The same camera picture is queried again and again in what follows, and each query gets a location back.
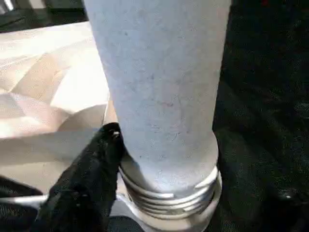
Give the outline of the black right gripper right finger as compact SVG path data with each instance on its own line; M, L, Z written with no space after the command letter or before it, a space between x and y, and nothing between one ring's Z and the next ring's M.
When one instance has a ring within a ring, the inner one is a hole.
M223 188L209 232L307 232L309 173L221 167Z

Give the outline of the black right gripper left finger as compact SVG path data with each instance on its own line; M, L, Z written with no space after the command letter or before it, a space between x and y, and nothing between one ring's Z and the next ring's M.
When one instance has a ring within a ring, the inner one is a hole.
M49 190L33 232L105 232L125 146L118 123L97 131Z

